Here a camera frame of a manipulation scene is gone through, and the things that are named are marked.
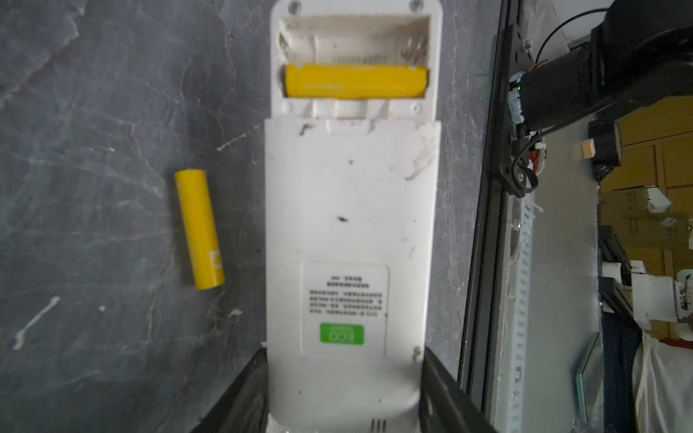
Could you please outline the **yellow battery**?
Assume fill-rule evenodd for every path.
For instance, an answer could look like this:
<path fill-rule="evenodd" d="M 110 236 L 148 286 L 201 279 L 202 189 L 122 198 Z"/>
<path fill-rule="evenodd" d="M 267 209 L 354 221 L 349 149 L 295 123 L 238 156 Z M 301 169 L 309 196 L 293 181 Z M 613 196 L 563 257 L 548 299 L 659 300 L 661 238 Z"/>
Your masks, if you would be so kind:
<path fill-rule="evenodd" d="M 428 71 L 399 65 L 290 64 L 284 89 L 293 99 L 421 99 Z"/>
<path fill-rule="evenodd" d="M 209 184 L 205 171 L 183 170 L 174 175 L 195 286 L 210 290 L 225 283 Z"/>

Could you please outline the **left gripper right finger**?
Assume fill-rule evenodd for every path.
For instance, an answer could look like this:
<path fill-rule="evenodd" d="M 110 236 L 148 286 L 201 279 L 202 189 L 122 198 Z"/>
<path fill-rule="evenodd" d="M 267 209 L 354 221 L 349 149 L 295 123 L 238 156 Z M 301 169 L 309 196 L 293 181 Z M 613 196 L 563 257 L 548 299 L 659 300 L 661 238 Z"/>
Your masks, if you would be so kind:
<path fill-rule="evenodd" d="M 419 405 L 423 433 L 494 433 L 496 430 L 426 346 Z"/>

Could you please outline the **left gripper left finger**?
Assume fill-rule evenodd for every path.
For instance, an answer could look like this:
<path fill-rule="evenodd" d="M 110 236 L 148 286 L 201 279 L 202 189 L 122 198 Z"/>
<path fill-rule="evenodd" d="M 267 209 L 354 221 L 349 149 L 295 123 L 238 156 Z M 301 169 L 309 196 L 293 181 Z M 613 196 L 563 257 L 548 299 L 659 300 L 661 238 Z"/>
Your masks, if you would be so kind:
<path fill-rule="evenodd" d="M 262 433 L 267 424 L 267 350 L 261 347 L 191 432 Z"/>

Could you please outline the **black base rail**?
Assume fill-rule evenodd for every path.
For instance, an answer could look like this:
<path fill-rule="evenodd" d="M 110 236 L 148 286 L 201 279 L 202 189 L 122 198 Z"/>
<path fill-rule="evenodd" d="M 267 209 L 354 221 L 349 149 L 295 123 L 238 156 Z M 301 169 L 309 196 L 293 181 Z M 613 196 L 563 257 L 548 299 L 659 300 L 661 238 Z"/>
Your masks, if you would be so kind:
<path fill-rule="evenodd" d="M 490 88 L 485 103 L 483 158 L 480 163 L 478 210 L 467 290 L 466 313 L 460 348 L 458 383 L 485 416 L 493 400 L 496 340 L 500 321 L 501 285 L 504 273 L 503 247 L 508 195 L 499 175 L 502 146 L 511 134 L 505 131 L 507 84 L 510 69 L 525 66 L 522 52 L 523 2 L 503 1 L 492 21 Z"/>

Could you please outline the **white remote with batteries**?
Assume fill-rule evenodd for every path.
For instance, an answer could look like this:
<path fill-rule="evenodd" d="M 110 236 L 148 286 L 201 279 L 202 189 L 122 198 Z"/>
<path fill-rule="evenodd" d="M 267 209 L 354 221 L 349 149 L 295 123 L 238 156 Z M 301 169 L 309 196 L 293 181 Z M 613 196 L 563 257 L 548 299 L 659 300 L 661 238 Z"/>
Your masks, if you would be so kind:
<path fill-rule="evenodd" d="M 442 125 L 438 1 L 279 1 L 265 120 L 268 403 L 290 432 L 417 432 Z M 290 64 L 428 71 L 421 99 L 293 99 Z"/>

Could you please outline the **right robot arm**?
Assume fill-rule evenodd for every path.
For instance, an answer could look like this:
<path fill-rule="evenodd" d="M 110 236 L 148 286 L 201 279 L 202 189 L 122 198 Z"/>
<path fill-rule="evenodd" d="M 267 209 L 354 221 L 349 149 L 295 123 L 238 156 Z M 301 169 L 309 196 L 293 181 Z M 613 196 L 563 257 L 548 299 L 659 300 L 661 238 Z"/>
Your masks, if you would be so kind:
<path fill-rule="evenodd" d="M 577 50 L 517 77 L 514 124 L 539 131 L 597 113 L 617 120 L 692 93 L 692 3 L 615 1 Z"/>

